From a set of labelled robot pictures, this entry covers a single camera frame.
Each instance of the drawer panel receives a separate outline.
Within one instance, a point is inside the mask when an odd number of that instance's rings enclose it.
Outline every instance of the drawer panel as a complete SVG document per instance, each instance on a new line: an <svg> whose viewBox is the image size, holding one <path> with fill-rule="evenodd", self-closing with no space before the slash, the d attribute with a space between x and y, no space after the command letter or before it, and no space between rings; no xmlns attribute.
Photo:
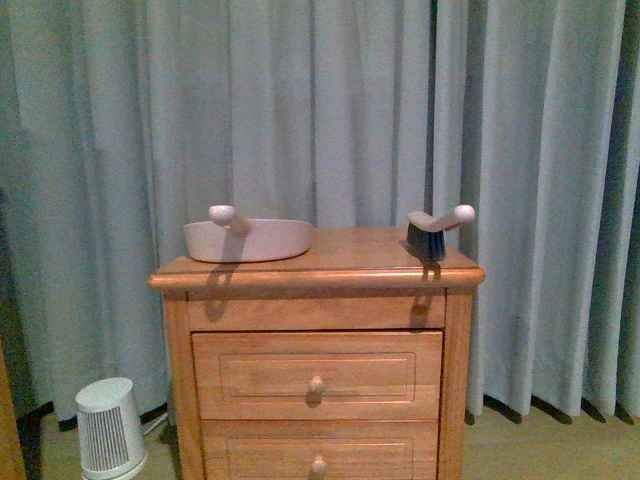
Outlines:
<svg viewBox="0 0 640 480"><path fill-rule="evenodd" d="M442 328L444 289L417 296L190 299L193 331Z"/></svg>
<svg viewBox="0 0 640 480"><path fill-rule="evenodd" d="M436 419L440 332L193 334L205 419Z"/></svg>
<svg viewBox="0 0 640 480"><path fill-rule="evenodd" d="M436 422L203 424L208 478L435 480ZM324 476L314 473L324 466Z"/></svg>

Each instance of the space heater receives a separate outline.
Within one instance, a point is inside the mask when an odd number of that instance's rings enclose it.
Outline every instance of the space heater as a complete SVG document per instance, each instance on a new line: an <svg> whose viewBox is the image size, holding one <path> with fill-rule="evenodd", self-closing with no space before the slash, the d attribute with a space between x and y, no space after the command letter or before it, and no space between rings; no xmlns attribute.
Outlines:
<svg viewBox="0 0 640 480"><path fill-rule="evenodd" d="M128 378L107 378L76 395L84 480L128 480L147 463L147 450Z"/></svg>

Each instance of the brush bristles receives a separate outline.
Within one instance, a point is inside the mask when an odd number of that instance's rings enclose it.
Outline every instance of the brush bristles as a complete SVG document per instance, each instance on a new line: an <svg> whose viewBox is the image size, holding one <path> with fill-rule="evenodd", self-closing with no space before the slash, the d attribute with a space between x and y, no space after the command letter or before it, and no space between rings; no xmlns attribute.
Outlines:
<svg viewBox="0 0 640 480"><path fill-rule="evenodd" d="M416 250L419 257L429 260L444 260L446 256L443 231L425 232L410 223L407 230L407 243Z"/></svg>

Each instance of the scrub brush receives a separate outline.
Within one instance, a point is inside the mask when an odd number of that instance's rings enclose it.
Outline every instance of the scrub brush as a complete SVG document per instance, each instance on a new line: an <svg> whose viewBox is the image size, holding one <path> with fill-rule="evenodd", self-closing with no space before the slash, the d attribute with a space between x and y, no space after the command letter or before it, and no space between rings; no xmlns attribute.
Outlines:
<svg viewBox="0 0 640 480"><path fill-rule="evenodd" d="M407 215L407 243L421 258L444 260L444 231L461 227L471 222L475 216L476 212L470 205L458 205L440 218L434 218L424 212L411 212Z"/></svg>

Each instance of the wooden nightstand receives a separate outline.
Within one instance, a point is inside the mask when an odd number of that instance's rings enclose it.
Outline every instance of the wooden nightstand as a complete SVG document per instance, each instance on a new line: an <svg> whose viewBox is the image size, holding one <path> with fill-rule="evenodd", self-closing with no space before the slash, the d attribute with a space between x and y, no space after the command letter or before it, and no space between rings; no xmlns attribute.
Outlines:
<svg viewBox="0 0 640 480"><path fill-rule="evenodd" d="M162 290L185 480L453 480L473 292L405 228L318 229L296 258L179 258Z"/></svg>

